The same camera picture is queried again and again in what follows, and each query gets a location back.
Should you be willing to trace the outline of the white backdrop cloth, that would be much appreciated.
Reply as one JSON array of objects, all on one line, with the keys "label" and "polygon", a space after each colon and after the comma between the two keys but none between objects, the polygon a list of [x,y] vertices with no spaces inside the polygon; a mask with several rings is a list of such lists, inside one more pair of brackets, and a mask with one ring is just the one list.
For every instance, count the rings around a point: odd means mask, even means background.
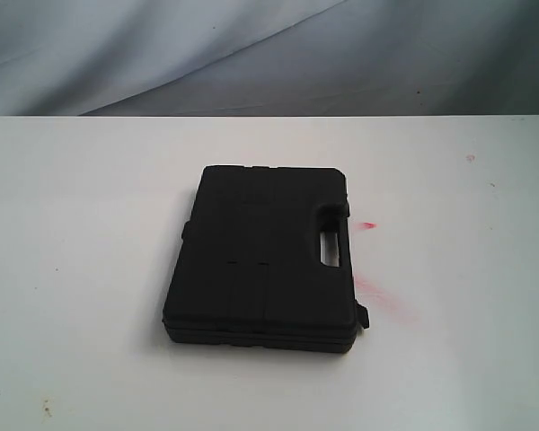
[{"label": "white backdrop cloth", "polygon": [[0,1],[0,116],[539,114],[539,1]]}]

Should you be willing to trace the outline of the black plastic tool case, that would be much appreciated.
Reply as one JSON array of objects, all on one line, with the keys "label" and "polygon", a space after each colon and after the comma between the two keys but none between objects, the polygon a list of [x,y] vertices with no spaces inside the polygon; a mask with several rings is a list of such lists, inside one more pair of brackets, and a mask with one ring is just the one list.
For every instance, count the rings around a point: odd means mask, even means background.
[{"label": "black plastic tool case", "polygon": [[355,296],[345,175],[335,168],[209,165],[163,306],[178,343],[348,352]]}]

